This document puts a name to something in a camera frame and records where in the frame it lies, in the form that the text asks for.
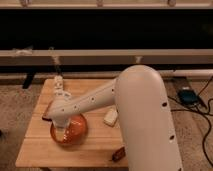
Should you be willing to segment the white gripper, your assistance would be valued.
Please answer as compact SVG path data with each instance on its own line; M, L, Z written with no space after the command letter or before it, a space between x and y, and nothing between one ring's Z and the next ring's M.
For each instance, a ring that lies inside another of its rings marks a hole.
M55 136L57 140L63 140L67 127L69 126L68 119L55 119L53 121Z

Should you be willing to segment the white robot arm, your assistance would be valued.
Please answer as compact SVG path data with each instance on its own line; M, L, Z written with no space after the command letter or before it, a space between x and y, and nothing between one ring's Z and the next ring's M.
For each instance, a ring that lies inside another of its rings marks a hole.
M129 171L184 171L165 85L151 67L131 66L82 96L55 100L47 116L65 127L72 115L111 105L117 109Z

